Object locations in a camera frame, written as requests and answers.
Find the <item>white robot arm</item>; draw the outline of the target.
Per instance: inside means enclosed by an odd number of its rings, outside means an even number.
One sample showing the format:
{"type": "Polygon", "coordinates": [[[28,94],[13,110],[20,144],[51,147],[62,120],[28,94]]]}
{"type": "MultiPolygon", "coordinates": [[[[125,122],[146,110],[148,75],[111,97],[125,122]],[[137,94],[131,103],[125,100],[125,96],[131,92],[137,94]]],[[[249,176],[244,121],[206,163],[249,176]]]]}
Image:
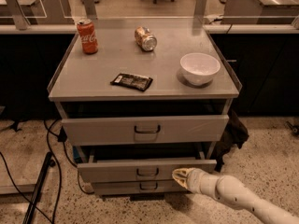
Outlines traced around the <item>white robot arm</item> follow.
{"type": "Polygon", "coordinates": [[[245,209],[263,224],[299,224],[299,217],[260,198],[231,175],[211,175],[198,168],[178,168],[172,177],[192,193],[206,195],[233,209],[245,209]]]}

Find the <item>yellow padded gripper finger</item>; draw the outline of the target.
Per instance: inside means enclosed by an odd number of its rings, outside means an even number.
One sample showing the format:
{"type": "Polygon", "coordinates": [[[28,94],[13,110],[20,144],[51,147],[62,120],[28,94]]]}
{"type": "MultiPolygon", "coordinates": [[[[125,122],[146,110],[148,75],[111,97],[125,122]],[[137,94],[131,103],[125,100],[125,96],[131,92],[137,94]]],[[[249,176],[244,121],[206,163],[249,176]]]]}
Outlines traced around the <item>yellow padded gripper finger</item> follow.
{"type": "Polygon", "coordinates": [[[172,172],[173,179],[187,190],[192,189],[192,172],[194,168],[178,168],[172,172]]]}

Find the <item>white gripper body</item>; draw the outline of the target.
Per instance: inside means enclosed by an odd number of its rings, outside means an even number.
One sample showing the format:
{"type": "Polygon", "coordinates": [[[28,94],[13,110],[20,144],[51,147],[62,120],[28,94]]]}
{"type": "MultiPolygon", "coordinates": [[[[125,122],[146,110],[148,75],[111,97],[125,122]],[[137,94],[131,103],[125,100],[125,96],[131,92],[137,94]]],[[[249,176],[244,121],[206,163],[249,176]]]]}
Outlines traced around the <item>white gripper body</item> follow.
{"type": "Polygon", "coordinates": [[[203,195],[217,195],[219,177],[211,175],[201,169],[191,169],[187,173],[187,189],[192,193],[203,195]]]}

